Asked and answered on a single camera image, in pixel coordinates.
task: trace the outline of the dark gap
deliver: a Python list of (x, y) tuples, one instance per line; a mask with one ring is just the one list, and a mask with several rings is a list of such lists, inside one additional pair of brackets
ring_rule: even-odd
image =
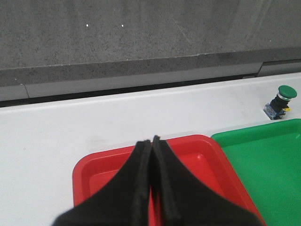
[(84, 93), (71, 93), (71, 94), (54, 95), (54, 96), (47, 96), (47, 97), (35, 97), (35, 98), (20, 99), (20, 100), (7, 100), (7, 101), (0, 101), (0, 107), (79, 99), (79, 98), (86, 98), (86, 97), (98, 97), (98, 96), (106, 96), (106, 95), (122, 94), (122, 93), (132, 93), (132, 92), (147, 91), (153, 89), (166, 89), (166, 88), (181, 87), (181, 86), (191, 86), (191, 85), (212, 83), (218, 81), (237, 80), (237, 79), (242, 79), (243, 77), (246, 76), (256, 77), (256, 74), (235, 75), (235, 76), (200, 79), (200, 80), (193, 80), (193, 81), (180, 81), (180, 82), (172, 82), (172, 83), (165, 83), (165, 84), (158, 84), (158, 85), (108, 89), (108, 90), (91, 91), (91, 92), (84, 92)]

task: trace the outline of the white table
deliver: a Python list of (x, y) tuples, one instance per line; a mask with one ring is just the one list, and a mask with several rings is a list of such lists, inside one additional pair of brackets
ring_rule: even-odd
[(74, 165), (90, 153), (271, 123), (278, 86), (299, 96), (301, 73), (0, 108), (0, 225), (48, 226), (72, 207)]

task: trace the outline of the red tray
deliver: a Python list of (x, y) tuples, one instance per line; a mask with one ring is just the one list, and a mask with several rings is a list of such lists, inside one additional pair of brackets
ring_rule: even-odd
[[(249, 210), (264, 223), (219, 145), (209, 137), (192, 135), (167, 140), (179, 160), (206, 186), (225, 199)], [(134, 146), (93, 153), (73, 170), (74, 206), (101, 189), (128, 159)], [(150, 199), (150, 226), (154, 226)]]

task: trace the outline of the green button cap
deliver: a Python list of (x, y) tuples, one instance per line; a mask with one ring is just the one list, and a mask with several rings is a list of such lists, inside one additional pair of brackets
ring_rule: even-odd
[(297, 96), (297, 91), (290, 86), (279, 86), (279, 94), (283, 97), (292, 99)]

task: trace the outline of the plastic tray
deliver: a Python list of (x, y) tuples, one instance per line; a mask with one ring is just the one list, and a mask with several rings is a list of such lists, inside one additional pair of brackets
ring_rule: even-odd
[(269, 226), (301, 225), (301, 119), (212, 136)]
[[(218, 144), (209, 137), (192, 135), (167, 140), (180, 161), (195, 177), (220, 196), (262, 220)], [(120, 169), (133, 146), (98, 152), (81, 159), (73, 170), (73, 200), (78, 205), (102, 188)], [(154, 225), (150, 202), (150, 225)]]

